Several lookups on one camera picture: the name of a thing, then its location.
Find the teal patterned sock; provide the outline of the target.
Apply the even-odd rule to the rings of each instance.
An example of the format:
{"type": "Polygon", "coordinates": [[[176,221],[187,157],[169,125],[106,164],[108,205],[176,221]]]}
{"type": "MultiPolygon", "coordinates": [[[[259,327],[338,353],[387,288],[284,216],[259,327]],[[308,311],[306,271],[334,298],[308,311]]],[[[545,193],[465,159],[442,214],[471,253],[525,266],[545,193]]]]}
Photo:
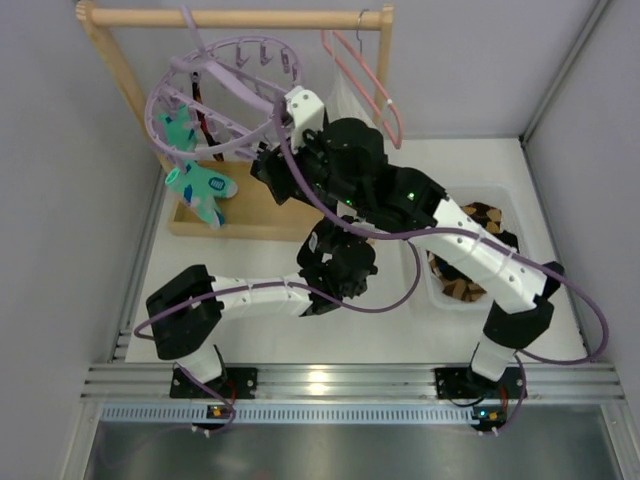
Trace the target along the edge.
{"type": "Polygon", "coordinates": [[[212,229],[225,224],[217,200],[230,199],[238,193],[238,185],[230,177],[194,161],[186,161],[183,169],[174,168],[167,175],[165,186],[212,229]]]}
{"type": "Polygon", "coordinates": [[[182,152],[193,152],[198,145],[194,120],[186,105],[179,107],[172,115],[160,114],[156,117],[160,127],[160,137],[169,146],[182,152]]]}

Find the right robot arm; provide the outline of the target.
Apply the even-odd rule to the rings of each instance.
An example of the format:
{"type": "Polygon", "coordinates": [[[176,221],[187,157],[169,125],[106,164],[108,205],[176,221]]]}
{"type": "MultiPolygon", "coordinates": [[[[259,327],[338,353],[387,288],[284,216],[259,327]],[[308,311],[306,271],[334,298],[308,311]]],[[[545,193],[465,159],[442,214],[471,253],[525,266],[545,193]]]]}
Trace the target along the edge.
{"type": "Polygon", "coordinates": [[[549,328],[560,266],[526,266],[515,246],[488,232],[435,180],[392,164],[381,133],[363,121],[305,128],[299,144],[285,137],[259,151],[251,174],[277,204],[296,199],[330,219],[344,204],[373,226],[373,238],[408,240],[479,285],[493,303],[471,357],[472,378],[497,383],[516,352],[549,328]]]}

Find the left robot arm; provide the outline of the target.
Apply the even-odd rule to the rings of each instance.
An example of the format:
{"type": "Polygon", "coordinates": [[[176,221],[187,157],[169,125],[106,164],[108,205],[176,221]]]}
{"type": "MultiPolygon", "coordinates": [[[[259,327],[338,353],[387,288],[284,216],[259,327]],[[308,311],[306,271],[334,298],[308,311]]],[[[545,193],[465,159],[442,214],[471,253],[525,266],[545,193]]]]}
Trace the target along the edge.
{"type": "Polygon", "coordinates": [[[322,220],[298,251],[300,270],[294,274],[249,280],[211,275],[203,264],[183,270],[147,298],[149,337],[160,360],[219,389],[228,375],[208,338],[220,321],[332,312],[366,292],[368,277],[378,272],[375,260],[365,238],[322,220]]]}

